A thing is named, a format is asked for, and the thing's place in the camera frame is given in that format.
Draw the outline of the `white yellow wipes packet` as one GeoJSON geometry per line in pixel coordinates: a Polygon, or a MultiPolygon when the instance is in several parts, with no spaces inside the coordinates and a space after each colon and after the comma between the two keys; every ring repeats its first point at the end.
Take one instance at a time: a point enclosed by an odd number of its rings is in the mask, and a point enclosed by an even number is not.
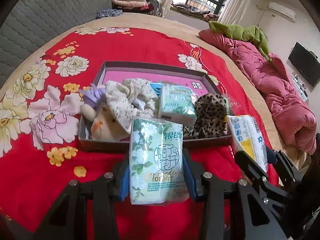
{"type": "Polygon", "coordinates": [[[236,151],[245,151],[267,173],[266,145],[256,119],[250,115],[227,115],[226,121],[236,151]]]}

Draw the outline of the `green tissue pack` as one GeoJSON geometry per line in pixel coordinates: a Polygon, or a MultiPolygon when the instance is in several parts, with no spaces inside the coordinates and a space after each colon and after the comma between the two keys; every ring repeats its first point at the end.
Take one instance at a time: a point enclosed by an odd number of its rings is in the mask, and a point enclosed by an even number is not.
{"type": "Polygon", "coordinates": [[[164,85],[159,96],[158,117],[191,127],[197,120],[193,91],[177,85],[164,85]]]}
{"type": "Polygon", "coordinates": [[[129,190],[133,205],[166,205],[189,198],[183,172],[183,126],[135,117],[129,148],[129,190]]]}

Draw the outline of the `leopard print scrunchie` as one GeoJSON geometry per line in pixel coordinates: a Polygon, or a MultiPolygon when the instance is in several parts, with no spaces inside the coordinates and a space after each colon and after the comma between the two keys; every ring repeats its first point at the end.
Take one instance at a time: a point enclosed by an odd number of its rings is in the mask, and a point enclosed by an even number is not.
{"type": "Polygon", "coordinates": [[[228,111],[227,98],[213,93],[201,96],[195,102],[195,124],[183,127],[183,139],[218,138],[227,135],[225,117],[228,111]]]}

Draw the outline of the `white floral scrunchie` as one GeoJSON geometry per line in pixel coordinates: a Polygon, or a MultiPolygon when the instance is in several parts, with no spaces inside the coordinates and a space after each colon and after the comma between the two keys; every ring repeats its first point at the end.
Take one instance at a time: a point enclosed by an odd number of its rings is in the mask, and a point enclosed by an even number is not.
{"type": "Polygon", "coordinates": [[[124,79],[121,83],[109,80],[105,83],[105,98],[111,113],[127,132],[131,132],[132,119],[136,116],[157,118],[159,98],[145,79],[124,79]],[[141,98],[144,109],[138,109],[133,102],[141,98]]]}

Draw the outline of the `green sponge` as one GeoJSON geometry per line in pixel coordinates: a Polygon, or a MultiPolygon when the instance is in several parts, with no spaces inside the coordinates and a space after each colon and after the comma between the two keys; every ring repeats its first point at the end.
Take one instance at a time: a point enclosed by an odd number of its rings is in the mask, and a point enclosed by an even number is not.
{"type": "Polygon", "coordinates": [[[222,94],[222,96],[226,99],[226,108],[228,115],[238,115],[242,110],[242,105],[237,102],[232,96],[229,94],[222,94]]]}

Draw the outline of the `plush toy with purple bow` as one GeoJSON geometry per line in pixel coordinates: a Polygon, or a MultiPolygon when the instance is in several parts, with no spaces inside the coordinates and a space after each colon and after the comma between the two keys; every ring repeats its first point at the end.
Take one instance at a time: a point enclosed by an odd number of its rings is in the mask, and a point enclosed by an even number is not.
{"type": "Polygon", "coordinates": [[[90,121],[90,133],[93,140],[121,141],[129,137],[129,134],[121,127],[111,113],[106,103],[106,87],[91,83],[89,87],[79,90],[84,104],[80,112],[84,118],[90,121]]]}

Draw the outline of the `beige bed sheet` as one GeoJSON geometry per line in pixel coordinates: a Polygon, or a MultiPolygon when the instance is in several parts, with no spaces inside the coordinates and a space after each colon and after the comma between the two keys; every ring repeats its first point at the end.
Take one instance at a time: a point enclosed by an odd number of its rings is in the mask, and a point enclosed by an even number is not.
{"type": "Polygon", "coordinates": [[[308,155],[305,152],[300,152],[294,146],[286,146],[283,143],[281,136],[276,131],[271,113],[264,98],[261,96],[259,91],[254,88],[247,77],[245,77],[244,74],[237,68],[235,63],[224,52],[200,39],[200,37],[198,36],[198,29],[195,29],[183,23],[179,23],[177,21],[168,20],[166,18],[143,14],[124,13],[117,17],[93,20],[85,24],[68,28],[67,31],[63,32],[62,34],[56,36],[55,38],[51,38],[49,42],[32,53],[14,70],[14,72],[6,80],[5,84],[1,87],[1,98],[5,96],[6,91],[11,88],[16,79],[22,76],[22,74],[24,74],[29,69],[29,67],[33,65],[36,60],[38,60],[48,49],[50,49],[53,45],[62,40],[68,34],[77,31],[81,27],[128,27],[158,31],[169,37],[179,38],[180,40],[196,44],[221,57],[225,61],[226,67],[228,68],[229,72],[232,74],[234,79],[238,81],[238,83],[240,83],[246,95],[251,100],[253,107],[261,116],[265,129],[267,131],[268,138],[273,148],[275,148],[276,150],[283,150],[291,159],[296,168],[298,168],[299,170],[302,169],[302,166],[305,163],[308,155]]]}

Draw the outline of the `tv cabinet with items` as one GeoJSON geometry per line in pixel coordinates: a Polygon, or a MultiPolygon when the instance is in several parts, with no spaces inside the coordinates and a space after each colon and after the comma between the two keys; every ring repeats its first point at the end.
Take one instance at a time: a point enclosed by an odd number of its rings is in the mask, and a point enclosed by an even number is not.
{"type": "Polygon", "coordinates": [[[299,78],[297,74],[292,74],[291,79],[293,84],[295,85],[295,88],[300,96],[300,98],[308,105],[309,104],[309,96],[307,94],[307,87],[302,82],[302,80],[299,78]]]}

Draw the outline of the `red floral blanket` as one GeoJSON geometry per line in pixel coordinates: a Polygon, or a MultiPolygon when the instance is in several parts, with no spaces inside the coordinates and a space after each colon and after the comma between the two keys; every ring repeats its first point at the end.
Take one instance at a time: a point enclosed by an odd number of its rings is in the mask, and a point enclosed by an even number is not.
{"type": "Polygon", "coordinates": [[[122,154],[82,150],[77,131],[80,88],[106,61],[195,69],[216,79],[239,108],[263,126],[253,104],[257,90],[221,51],[193,35],[177,39],[138,28],[83,27],[51,41],[21,64],[1,89],[1,215],[34,231],[53,201],[82,167],[82,183],[97,179],[122,154]]]}

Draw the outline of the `green blanket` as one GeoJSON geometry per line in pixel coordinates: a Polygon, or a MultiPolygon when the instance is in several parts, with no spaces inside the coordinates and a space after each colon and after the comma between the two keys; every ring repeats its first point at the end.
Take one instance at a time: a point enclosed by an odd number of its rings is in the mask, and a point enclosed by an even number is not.
{"type": "Polygon", "coordinates": [[[253,44],[267,61],[272,61],[269,57],[270,50],[267,37],[259,27],[252,25],[244,28],[236,24],[222,24],[210,21],[209,28],[213,33],[221,33],[227,38],[253,44]]]}

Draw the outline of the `white air conditioner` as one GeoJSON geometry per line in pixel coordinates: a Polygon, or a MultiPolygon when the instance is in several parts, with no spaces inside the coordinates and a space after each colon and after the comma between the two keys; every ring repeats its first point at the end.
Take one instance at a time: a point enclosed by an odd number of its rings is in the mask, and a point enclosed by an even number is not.
{"type": "Polygon", "coordinates": [[[297,14],[295,11],[276,2],[269,2],[268,7],[261,7],[258,5],[256,5],[256,7],[259,10],[269,10],[269,11],[276,12],[292,22],[296,22],[297,20],[297,14]]]}

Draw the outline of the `right white curtain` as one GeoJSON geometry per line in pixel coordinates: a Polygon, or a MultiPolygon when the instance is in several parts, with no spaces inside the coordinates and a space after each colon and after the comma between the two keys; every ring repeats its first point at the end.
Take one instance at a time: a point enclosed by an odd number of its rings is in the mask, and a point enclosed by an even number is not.
{"type": "Polygon", "coordinates": [[[238,24],[245,15],[251,0],[227,0],[218,22],[222,24],[238,24]]]}

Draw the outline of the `bedding on window sill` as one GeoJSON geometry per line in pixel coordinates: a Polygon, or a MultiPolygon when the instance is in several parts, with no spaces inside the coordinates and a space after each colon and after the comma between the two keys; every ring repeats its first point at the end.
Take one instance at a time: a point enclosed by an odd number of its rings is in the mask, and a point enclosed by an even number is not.
{"type": "Polygon", "coordinates": [[[210,10],[194,9],[192,6],[185,5],[183,3],[172,4],[171,10],[179,12],[180,14],[190,16],[192,18],[201,19],[206,22],[217,21],[219,19],[219,16],[217,14],[211,13],[210,10]]]}

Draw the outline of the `grey quilted headboard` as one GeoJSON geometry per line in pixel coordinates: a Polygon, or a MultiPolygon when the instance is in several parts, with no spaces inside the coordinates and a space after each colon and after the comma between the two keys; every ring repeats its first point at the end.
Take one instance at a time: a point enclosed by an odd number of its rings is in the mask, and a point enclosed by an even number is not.
{"type": "Polygon", "coordinates": [[[111,0],[19,0],[1,26],[1,84],[44,44],[110,8],[111,0]]]}

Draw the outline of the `black wall television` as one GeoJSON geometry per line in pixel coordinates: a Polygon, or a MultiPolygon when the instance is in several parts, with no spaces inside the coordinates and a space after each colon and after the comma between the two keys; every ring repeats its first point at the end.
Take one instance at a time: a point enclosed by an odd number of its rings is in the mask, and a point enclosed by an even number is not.
{"type": "Polygon", "coordinates": [[[296,42],[288,59],[312,87],[317,85],[319,81],[319,61],[310,51],[296,42]]]}

